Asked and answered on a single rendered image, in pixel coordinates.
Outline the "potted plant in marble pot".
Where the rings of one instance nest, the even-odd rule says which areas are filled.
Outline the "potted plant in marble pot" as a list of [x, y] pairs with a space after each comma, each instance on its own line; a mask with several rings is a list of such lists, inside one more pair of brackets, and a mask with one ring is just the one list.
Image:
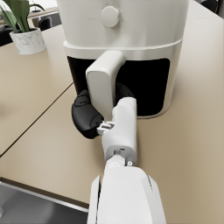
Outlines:
[[39, 28], [31, 28], [28, 16], [32, 6], [43, 7], [39, 4], [30, 4], [29, 0], [1, 0], [0, 11], [3, 21], [12, 29], [10, 37], [20, 55], [41, 53], [46, 49], [46, 43]]

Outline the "pale air fryer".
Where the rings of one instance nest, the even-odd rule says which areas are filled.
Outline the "pale air fryer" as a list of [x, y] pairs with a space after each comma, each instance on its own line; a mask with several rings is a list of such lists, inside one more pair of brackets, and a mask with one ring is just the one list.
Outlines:
[[137, 115], [170, 106], [189, 0], [56, 0], [76, 91], [112, 119], [116, 83], [137, 100]]

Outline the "dark chair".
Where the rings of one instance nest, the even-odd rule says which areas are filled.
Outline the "dark chair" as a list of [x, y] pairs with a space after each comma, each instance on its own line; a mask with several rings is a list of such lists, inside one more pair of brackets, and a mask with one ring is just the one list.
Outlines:
[[41, 31], [45, 31], [53, 27], [53, 21], [50, 17], [44, 17], [39, 20], [38, 27]]
[[204, 0], [201, 4], [207, 9], [209, 9], [211, 12], [216, 12], [218, 9], [219, 2], [218, 0]]

